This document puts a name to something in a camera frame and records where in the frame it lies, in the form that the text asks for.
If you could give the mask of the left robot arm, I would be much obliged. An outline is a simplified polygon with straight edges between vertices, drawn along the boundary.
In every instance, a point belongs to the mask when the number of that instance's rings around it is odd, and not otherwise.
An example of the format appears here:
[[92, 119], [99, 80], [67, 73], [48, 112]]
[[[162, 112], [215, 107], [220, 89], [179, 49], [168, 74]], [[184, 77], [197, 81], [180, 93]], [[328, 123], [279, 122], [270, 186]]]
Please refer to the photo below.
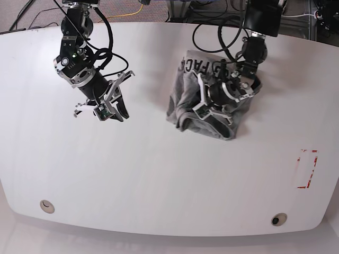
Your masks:
[[221, 50], [229, 58], [218, 61], [220, 73], [212, 85], [205, 83], [198, 74], [200, 102], [193, 108], [199, 119], [210, 116], [226, 119], [229, 125], [233, 117], [225, 106], [238, 106], [249, 101], [261, 89], [261, 81], [256, 75], [259, 64], [267, 58], [265, 39], [277, 37], [285, 1], [241, 1], [239, 7], [239, 31], [250, 30], [251, 34], [243, 37], [243, 46], [234, 57], [230, 54], [230, 45], [222, 39], [222, 27], [232, 20], [232, 16], [222, 19], [218, 26], [218, 40]]

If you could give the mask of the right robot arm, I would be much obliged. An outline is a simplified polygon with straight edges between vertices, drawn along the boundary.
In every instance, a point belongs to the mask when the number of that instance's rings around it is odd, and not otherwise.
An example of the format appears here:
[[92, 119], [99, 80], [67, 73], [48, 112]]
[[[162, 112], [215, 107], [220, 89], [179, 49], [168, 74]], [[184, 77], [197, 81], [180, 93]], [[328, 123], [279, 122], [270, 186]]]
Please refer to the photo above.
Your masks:
[[[75, 106], [74, 117], [83, 111], [91, 111], [99, 121], [113, 119], [122, 122], [129, 118], [129, 113], [120, 85], [134, 73], [124, 68], [114, 73], [117, 76], [115, 80], [109, 80], [109, 75], [101, 74], [113, 57], [124, 63], [127, 60], [113, 52], [112, 28], [99, 5], [99, 1], [63, 1], [57, 5], [64, 15], [61, 22], [63, 37], [60, 53], [53, 64], [56, 73], [86, 97], [83, 104]], [[95, 11], [107, 28], [109, 42], [106, 48], [90, 44], [94, 27], [90, 10]]]

